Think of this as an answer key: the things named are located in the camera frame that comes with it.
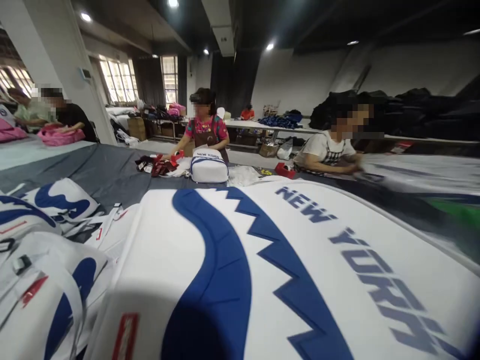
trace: woman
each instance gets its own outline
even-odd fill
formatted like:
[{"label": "woman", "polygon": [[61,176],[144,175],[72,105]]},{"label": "woman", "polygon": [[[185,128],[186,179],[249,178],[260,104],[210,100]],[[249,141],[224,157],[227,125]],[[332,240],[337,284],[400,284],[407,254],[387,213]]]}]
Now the woman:
[{"label": "woman", "polygon": [[210,149],[218,150],[225,163],[228,164],[229,157],[225,148],[230,143],[229,133],[224,121],[216,114],[215,93],[209,88],[201,87],[190,96],[190,101],[195,107],[195,118],[188,122],[185,134],[164,159],[170,159],[193,138],[196,148],[207,145]]},{"label": "woman", "polygon": [[[340,105],[336,107],[336,113],[339,117],[332,116],[331,129],[309,138],[293,158],[296,168],[316,173],[346,175],[360,170],[361,154],[354,150],[350,138],[352,134],[361,131],[371,117],[370,105]],[[341,159],[352,164],[336,166]]]},{"label": "woman", "polygon": [[26,126],[29,133],[36,134],[42,126],[53,121],[47,105],[36,98],[29,98],[23,91],[11,87],[8,95],[18,103],[18,108],[13,114],[15,122]]}]

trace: dark fabric pile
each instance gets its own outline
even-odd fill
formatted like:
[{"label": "dark fabric pile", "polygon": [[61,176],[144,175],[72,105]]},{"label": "dark fabric pile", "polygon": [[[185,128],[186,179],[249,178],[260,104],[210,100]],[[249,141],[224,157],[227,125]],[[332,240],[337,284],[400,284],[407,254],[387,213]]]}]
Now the dark fabric pile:
[{"label": "dark fabric pile", "polygon": [[297,129],[302,128],[302,125],[299,125],[297,119],[291,118],[290,116],[267,116],[258,121],[260,124],[271,126],[271,127],[280,127],[286,129]]},{"label": "dark fabric pile", "polygon": [[383,91],[331,92],[311,115],[310,127],[326,130],[332,117],[344,114],[345,104],[373,104],[374,117],[364,132],[410,138],[480,141],[480,101],[463,96],[432,95],[414,88],[395,97]]}]

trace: pillar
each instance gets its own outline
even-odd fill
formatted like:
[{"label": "pillar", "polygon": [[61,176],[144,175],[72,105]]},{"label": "pillar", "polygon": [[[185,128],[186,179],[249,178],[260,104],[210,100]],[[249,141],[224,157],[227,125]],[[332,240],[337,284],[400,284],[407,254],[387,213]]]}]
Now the pillar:
[{"label": "pillar", "polygon": [[100,142],[116,145],[94,80],[81,75],[93,70],[70,0],[3,0],[0,22],[35,85],[62,88],[95,124]]}]

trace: floral shirt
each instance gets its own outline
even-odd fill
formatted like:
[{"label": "floral shirt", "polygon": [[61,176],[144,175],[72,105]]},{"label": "floral shirt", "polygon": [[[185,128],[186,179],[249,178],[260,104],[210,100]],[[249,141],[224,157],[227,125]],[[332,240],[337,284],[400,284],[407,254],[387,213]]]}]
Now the floral shirt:
[{"label": "floral shirt", "polygon": [[192,134],[193,122],[195,122],[195,132],[197,134],[211,132],[212,124],[213,124],[213,132],[216,135],[216,139],[218,143],[229,137],[227,126],[225,125],[224,121],[218,116],[215,116],[215,117],[212,116],[209,122],[202,122],[197,117],[195,119],[190,120],[185,129],[185,135],[187,135],[190,138],[193,137],[193,134]]}]

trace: black curtain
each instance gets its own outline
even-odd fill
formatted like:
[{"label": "black curtain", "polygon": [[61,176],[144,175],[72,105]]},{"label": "black curtain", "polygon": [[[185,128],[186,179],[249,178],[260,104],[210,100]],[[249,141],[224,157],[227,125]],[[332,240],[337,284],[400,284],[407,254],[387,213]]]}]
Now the black curtain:
[{"label": "black curtain", "polygon": [[216,94],[216,107],[230,111],[230,89],[234,70],[234,57],[223,57],[220,52],[213,54],[211,61],[210,89]]},{"label": "black curtain", "polygon": [[165,106],[164,80],[160,58],[134,58],[132,62],[140,99],[148,105]]},{"label": "black curtain", "polygon": [[261,54],[261,50],[239,50],[235,57],[213,54],[210,88],[216,93],[216,106],[234,118],[252,101]]},{"label": "black curtain", "polygon": [[178,103],[187,106],[187,57],[178,56]]}]

